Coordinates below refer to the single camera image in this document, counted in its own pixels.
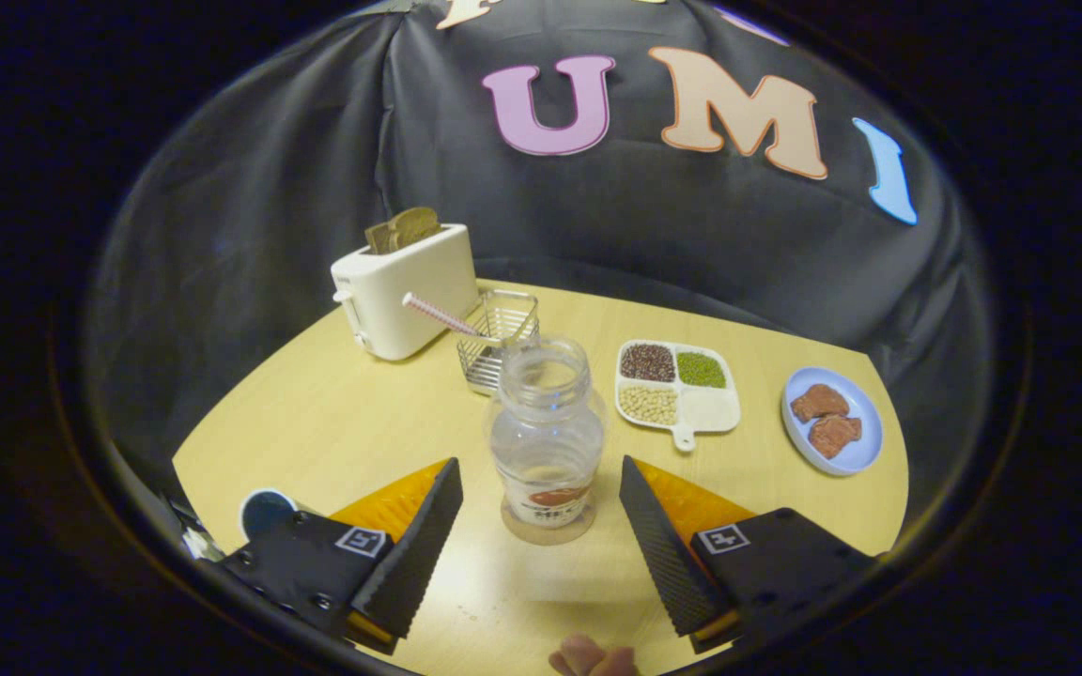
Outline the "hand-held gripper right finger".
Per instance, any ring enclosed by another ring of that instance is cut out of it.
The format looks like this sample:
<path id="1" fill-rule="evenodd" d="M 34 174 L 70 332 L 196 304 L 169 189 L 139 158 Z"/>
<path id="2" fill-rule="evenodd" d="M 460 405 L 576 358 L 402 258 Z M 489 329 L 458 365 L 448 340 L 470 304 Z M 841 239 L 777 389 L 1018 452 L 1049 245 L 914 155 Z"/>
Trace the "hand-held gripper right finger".
<path id="1" fill-rule="evenodd" d="M 675 633 L 695 652 L 779 642 L 878 565 L 791 508 L 757 514 L 637 458 L 620 504 Z"/>

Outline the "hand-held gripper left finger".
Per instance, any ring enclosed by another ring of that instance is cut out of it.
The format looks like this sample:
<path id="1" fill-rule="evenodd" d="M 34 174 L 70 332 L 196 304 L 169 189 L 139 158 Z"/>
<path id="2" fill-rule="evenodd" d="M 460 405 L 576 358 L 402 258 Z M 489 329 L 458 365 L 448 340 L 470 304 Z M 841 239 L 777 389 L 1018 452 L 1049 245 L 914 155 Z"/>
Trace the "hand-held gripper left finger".
<path id="1" fill-rule="evenodd" d="M 462 503 L 458 458 L 440 459 L 331 516 L 280 516 L 222 566 L 287 615 L 391 654 L 424 602 Z"/>

